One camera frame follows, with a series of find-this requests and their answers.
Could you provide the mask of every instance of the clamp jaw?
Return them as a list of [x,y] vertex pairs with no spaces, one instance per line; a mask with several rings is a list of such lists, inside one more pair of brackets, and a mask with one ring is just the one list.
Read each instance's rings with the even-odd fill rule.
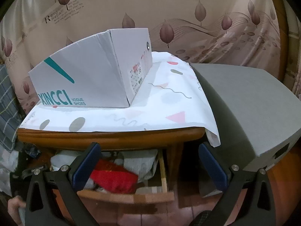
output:
[[93,142],[70,166],[58,171],[35,169],[26,201],[27,226],[68,226],[56,203],[53,189],[58,189],[76,226],[99,226],[76,194],[84,188],[91,172],[101,158],[101,148]]
[[237,165],[228,167],[215,153],[214,148],[203,143],[199,157],[215,186],[223,191],[214,209],[202,222],[202,226],[223,226],[228,220],[242,189],[247,193],[241,209],[231,226],[274,226],[275,204],[266,170],[244,171]]

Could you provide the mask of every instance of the wooden furniture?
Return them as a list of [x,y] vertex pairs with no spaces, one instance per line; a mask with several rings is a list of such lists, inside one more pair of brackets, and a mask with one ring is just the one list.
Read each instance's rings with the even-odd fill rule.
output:
[[182,157],[183,144],[197,140],[205,133],[203,127],[188,127],[169,130],[137,131],[137,132],[53,132],[19,128],[19,140],[33,143],[38,147],[55,149],[84,150],[91,142],[97,142],[102,150],[133,150],[133,149],[166,149],[168,172],[161,150],[159,150],[159,166],[162,193],[151,194],[105,194],[96,191],[83,190],[78,195],[90,199],[119,202],[127,204],[148,204],[174,200],[172,188],[178,177]]

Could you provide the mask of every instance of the open drawer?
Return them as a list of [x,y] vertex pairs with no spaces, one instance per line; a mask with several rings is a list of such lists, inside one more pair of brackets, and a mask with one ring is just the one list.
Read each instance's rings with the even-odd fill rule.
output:
[[168,202],[174,200],[173,191],[168,191],[167,181],[166,181],[166,172],[165,172],[165,165],[164,159],[162,155],[162,150],[159,149],[158,151],[159,156],[159,164],[156,170],[156,174],[154,176],[154,180],[156,177],[161,177],[160,186],[162,189],[159,191],[161,192],[149,192],[146,194],[113,194],[113,193],[104,193],[99,191],[93,190],[82,190],[78,191],[77,194],[80,197],[90,198],[94,200],[100,201],[107,201],[107,202],[114,202],[114,203],[124,203],[124,204],[153,204],[153,203],[160,203],[160,202]]

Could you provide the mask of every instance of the metal screw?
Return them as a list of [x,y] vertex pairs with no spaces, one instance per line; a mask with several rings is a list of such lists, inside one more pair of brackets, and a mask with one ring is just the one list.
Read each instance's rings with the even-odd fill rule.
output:
[[33,172],[35,175],[38,175],[41,172],[40,169],[35,169],[35,171]]
[[69,169],[69,166],[68,165],[64,165],[61,167],[61,171],[65,172]]
[[265,175],[265,174],[266,174],[266,171],[265,171],[265,169],[263,169],[263,168],[260,168],[260,169],[259,169],[259,172],[260,172],[262,175]]
[[239,166],[237,166],[237,165],[232,165],[231,168],[233,169],[233,171],[238,171],[239,170]]

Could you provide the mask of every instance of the squiggly line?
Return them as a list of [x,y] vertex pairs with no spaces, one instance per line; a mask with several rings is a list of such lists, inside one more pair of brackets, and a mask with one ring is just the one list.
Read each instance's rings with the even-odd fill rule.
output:
[[130,121],[129,123],[125,124],[126,118],[123,117],[123,118],[115,119],[115,117],[116,117],[115,114],[111,114],[111,115],[109,115],[108,117],[110,117],[110,116],[114,116],[114,117],[113,117],[114,121],[120,121],[120,120],[123,120],[123,121],[122,121],[122,125],[123,125],[123,126],[128,126],[128,125],[131,124],[132,122],[134,123],[134,125],[137,124],[137,121],[136,121],[136,120],[132,120],[132,121]]
[[198,82],[198,84],[200,85],[199,87],[198,87],[198,89],[201,91],[201,92],[203,92],[202,90],[201,90],[201,84]]
[[[162,86],[156,86],[156,85],[154,85],[154,84],[152,84],[152,83],[149,83],[149,84],[151,84],[151,85],[153,85],[154,87],[161,87],[162,89],[169,89],[169,90],[172,90],[171,88],[164,88],[164,87],[162,87]],[[189,97],[187,97],[184,93],[182,93],[182,92],[175,92],[174,90],[172,90],[174,93],[181,93],[181,94],[183,94],[186,98],[189,98]]]

